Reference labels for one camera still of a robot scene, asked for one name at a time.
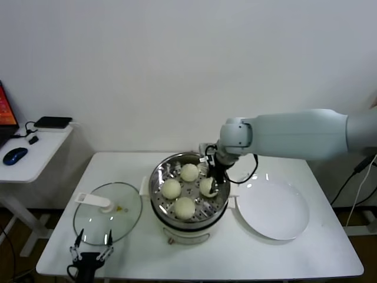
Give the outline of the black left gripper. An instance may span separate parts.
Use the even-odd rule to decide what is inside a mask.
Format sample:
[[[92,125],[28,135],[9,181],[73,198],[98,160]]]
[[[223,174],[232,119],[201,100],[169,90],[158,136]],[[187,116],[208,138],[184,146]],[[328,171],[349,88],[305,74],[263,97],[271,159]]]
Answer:
[[[114,252],[112,230],[107,235],[106,249],[102,253],[84,252],[81,254],[79,247],[83,233],[84,229],[81,229],[74,245],[70,247],[72,267],[77,270],[77,274],[72,279],[74,282],[92,283],[95,279],[95,272],[104,265]]]

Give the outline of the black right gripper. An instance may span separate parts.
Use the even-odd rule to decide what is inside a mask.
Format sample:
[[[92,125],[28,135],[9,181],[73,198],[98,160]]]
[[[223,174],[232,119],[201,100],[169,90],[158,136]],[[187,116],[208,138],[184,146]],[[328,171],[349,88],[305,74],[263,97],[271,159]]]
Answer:
[[[211,195],[217,195],[219,192],[219,185],[217,184],[217,180],[226,180],[225,177],[225,171],[226,168],[218,162],[215,156],[207,156],[207,173],[206,178],[211,179],[211,185],[210,185],[210,194]]]

